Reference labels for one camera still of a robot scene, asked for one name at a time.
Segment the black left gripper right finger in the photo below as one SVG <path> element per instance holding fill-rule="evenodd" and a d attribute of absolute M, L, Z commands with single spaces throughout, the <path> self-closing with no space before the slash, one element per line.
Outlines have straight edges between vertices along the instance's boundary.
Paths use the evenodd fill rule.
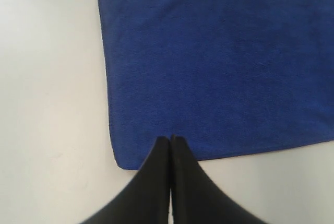
<path fill-rule="evenodd" d="M 174 223 L 265 223 L 216 186 L 185 138 L 171 137 L 170 163 Z"/>

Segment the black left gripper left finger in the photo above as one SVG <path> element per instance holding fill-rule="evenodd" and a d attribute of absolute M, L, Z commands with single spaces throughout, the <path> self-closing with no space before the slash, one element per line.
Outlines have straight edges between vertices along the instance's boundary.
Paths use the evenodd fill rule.
<path fill-rule="evenodd" d="M 158 137 L 144 163 L 125 188 L 84 223 L 168 223 L 170 142 Z"/>

